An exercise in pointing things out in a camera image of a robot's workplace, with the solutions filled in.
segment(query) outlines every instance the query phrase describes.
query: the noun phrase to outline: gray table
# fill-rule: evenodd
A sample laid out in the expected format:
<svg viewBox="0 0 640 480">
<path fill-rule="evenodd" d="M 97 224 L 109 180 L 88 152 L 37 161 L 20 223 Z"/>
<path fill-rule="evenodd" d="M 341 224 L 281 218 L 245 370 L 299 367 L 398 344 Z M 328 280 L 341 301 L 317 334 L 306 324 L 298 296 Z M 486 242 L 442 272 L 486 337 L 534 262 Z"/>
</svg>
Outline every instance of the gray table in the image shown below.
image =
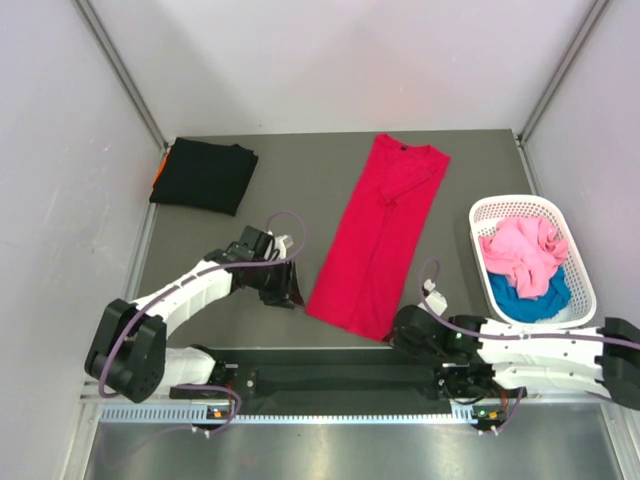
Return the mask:
<svg viewBox="0 0 640 480">
<path fill-rule="evenodd" d="M 509 130 L 396 132 L 408 144 L 432 144 L 452 157 L 407 277 L 402 305 L 418 301 L 422 263 L 443 264 L 439 289 L 447 313 L 488 314 L 469 240 L 469 209 L 483 197 L 528 193 L 529 185 Z M 238 143 L 260 160 L 235 218 L 195 208 L 159 208 L 143 271 L 141 293 L 175 279 L 206 253 L 238 238 L 245 225 L 291 209 L 306 221 L 308 239 L 297 266 L 302 294 L 309 298 L 338 222 L 362 172 L 374 133 L 208 137 Z M 298 235 L 294 220 L 277 220 L 278 233 Z M 216 302 L 179 328 L 171 346 L 217 347 L 370 346 L 374 342 L 308 317 L 302 310 L 265 307 L 250 289 Z"/>
</svg>

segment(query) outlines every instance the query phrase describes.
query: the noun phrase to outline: orange fabric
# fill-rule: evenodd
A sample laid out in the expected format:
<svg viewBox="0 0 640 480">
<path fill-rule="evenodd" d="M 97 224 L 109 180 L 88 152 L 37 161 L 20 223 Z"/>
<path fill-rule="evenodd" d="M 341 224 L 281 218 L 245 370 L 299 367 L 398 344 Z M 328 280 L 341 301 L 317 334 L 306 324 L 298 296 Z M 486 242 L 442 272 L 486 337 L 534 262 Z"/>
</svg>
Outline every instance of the orange fabric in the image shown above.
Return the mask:
<svg viewBox="0 0 640 480">
<path fill-rule="evenodd" d="M 156 177 L 153 179 L 153 186 L 154 187 L 156 186 L 156 182 L 158 181 L 158 177 L 162 173 L 162 170 L 164 170 L 165 165 L 167 164 L 167 158 L 169 158 L 169 154 L 168 153 L 162 159 L 162 163 L 160 164 L 160 168 L 158 168 L 158 171 L 156 172 Z"/>
</svg>

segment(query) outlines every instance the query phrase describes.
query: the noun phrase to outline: white wall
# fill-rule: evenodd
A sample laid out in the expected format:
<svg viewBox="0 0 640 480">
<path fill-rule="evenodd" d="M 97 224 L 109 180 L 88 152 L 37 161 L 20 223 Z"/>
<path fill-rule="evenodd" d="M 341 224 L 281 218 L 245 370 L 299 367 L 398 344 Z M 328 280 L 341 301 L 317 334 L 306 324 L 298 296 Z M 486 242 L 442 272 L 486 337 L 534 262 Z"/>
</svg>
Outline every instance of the white wall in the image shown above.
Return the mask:
<svg viewBox="0 0 640 480">
<path fill-rule="evenodd" d="M 531 141 L 545 196 L 565 213 L 599 317 L 640 326 L 640 2 L 611 2 Z"/>
<path fill-rule="evenodd" d="M 68 0 L 0 6 L 0 465 L 54 478 L 159 161 Z"/>
<path fill-rule="evenodd" d="M 591 0 L 93 0 L 166 136 L 519 130 Z"/>
</svg>

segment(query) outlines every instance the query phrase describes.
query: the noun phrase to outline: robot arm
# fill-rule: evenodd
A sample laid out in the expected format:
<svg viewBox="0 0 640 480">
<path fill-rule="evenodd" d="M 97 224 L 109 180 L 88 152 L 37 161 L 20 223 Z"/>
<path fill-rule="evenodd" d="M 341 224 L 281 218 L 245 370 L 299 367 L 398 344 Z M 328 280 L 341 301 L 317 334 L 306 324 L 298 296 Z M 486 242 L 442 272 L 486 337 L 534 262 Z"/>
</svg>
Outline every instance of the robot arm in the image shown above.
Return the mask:
<svg viewBox="0 0 640 480">
<path fill-rule="evenodd" d="M 441 313 L 433 306 L 433 313 Z M 626 320 L 607 318 L 604 327 L 577 330 L 537 327 L 533 338 L 516 326 L 480 316 L 459 315 L 449 322 L 479 335 L 447 328 L 423 304 L 403 307 L 393 331 L 397 350 L 440 359 L 439 385 L 447 396 L 479 397 L 496 385 L 512 392 L 560 389 L 588 392 L 640 410 L 640 352 L 610 342 L 640 341 L 640 331 Z M 544 334 L 549 338 L 540 338 Z M 521 337 L 500 339 L 514 335 Z"/>
<path fill-rule="evenodd" d="M 114 300 L 105 309 L 93 339 L 86 373 L 100 377 L 116 340 L 133 317 L 141 315 L 118 350 L 106 385 L 133 402 L 142 402 L 159 386 L 207 383 L 215 367 L 211 352 L 195 347 L 167 348 L 167 338 L 210 303 L 246 286 L 258 290 L 266 305 L 304 306 L 295 264 L 284 261 L 291 245 L 288 235 L 275 237 L 246 227 L 238 242 L 206 255 L 192 270 L 157 292 L 133 302 Z M 267 261 L 273 263 L 237 266 Z M 141 314 L 145 305 L 152 306 Z"/>
</svg>

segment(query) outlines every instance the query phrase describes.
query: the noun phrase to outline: pink cloth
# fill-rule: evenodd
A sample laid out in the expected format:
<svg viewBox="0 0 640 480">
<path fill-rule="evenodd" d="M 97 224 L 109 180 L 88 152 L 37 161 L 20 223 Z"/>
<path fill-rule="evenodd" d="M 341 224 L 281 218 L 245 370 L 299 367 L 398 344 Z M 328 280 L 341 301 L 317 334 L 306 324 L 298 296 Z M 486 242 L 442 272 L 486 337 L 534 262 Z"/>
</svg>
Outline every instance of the pink cloth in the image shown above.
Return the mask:
<svg viewBox="0 0 640 480">
<path fill-rule="evenodd" d="M 520 298 L 547 293 L 549 280 L 567 259 L 568 244 L 546 218 L 505 218 L 493 237 L 480 237 L 487 270 L 505 275 Z"/>
</svg>

